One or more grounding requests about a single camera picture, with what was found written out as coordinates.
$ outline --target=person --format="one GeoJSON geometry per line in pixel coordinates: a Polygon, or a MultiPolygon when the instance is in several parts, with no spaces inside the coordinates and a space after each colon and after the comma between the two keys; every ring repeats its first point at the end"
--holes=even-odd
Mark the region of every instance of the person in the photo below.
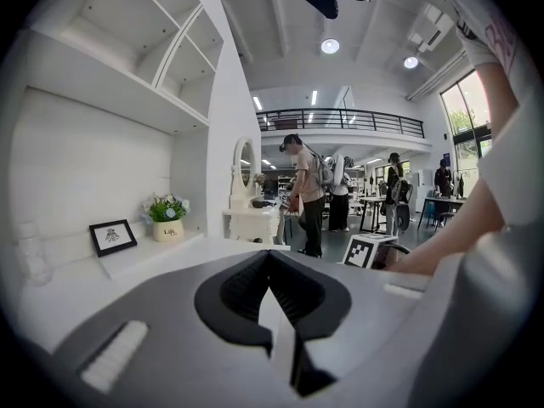
{"type": "MultiPolygon", "coordinates": [[[[457,36],[484,85],[496,138],[540,78],[527,49],[493,0],[448,2],[457,13],[457,36]]],[[[445,228],[388,269],[432,275],[443,257],[467,251],[483,234],[503,225],[495,198],[480,179],[445,228]]]]}
{"type": "Polygon", "coordinates": [[[297,134],[288,134],[283,140],[285,152],[297,156],[297,181],[288,197],[293,203],[297,196],[303,203],[306,224],[306,246],[299,250],[312,257],[321,257],[321,226],[325,208],[325,191],[320,183],[319,161],[311,153],[297,134]]]}
{"type": "Polygon", "coordinates": [[[398,153],[391,153],[391,156],[388,158],[388,162],[391,164],[391,166],[388,170],[388,193],[385,196],[385,234],[397,235],[399,232],[399,226],[394,218],[397,201],[393,199],[391,193],[393,191],[393,187],[404,174],[402,171],[402,166],[400,165],[400,156],[398,153]]]}
{"type": "MultiPolygon", "coordinates": [[[[439,196],[451,195],[451,172],[445,167],[445,160],[440,160],[440,167],[434,173],[434,189],[439,193],[439,196]]],[[[435,201],[434,211],[436,213],[447,213],[450,211],[450,204],[448,202],[435,201]]],[[[444,226],[444,220],[442,217],[438,219],[440,226],[444,226]]]]}
{"type": "Polygon", "coordinates": [[[349,157],[338,156],[334,165],[334,189],[332,190],[331,216],[329,217],[329,231],[335,232],[342,230],[349,232],[348,214],[349,214],[349,175],[345,173],[346,165],[351,159],[349,157]]]}

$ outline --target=white counter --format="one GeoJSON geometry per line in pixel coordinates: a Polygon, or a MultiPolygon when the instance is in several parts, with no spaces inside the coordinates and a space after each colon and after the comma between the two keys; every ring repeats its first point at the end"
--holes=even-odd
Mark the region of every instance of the white counter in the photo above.
{"type": "Polygon", "coordinates": [[[111,279],[96,257],[55,268],[46,286],[26,286],[21,293],[16,331],[52,353],[60,342],[88,317],[114,302],[143,281],[178,269],[189,268],[263,245],[219,238],[197,238],[163,258],[153,258],[131,273],[111,279]]]}

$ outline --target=white vanity table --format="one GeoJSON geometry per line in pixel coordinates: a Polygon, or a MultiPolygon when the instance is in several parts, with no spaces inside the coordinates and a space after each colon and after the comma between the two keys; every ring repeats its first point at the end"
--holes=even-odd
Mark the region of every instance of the white vanity table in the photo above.
{"type": "Polygon", "coordinates": [[[252,140],[241,138],[235,149],[235,161],[232,167],[232,191],[230,209],[223,215],[230,216],[229,238],[235,241],[253,241],[262,239],[263,244],[283,245],[283,212],[280,201],[275,207],[255,208],[252,202],[259,199],[253,176],[257,172],[255,152],[252,140]],[[244,184],[242,164],[249,171],[249,179],[244,184]]]}

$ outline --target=tree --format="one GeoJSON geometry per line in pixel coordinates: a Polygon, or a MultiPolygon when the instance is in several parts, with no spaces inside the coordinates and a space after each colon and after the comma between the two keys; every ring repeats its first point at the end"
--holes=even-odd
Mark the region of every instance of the tree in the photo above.
{"type": "MultiPolygon", "coordinates": [[[[470,118],[468,117],[468,113],[466,111],[456,110],[454,112],[450,112],[449,115],[454,133],[462,133],[472,129],[472,125],[470,124],[470,118]]],[[[470,116],[473,119],[476,117],[474,109],[470,110],[470,116]]]]}

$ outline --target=picture frame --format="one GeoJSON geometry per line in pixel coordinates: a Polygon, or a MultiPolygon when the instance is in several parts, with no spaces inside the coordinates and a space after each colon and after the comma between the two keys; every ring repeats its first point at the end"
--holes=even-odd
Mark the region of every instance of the picture frame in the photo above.
{"type": "Polygon", "coordinates": [[[88,228],[98,257],[138,245],[126,219],[89,225],[88,228]]]}

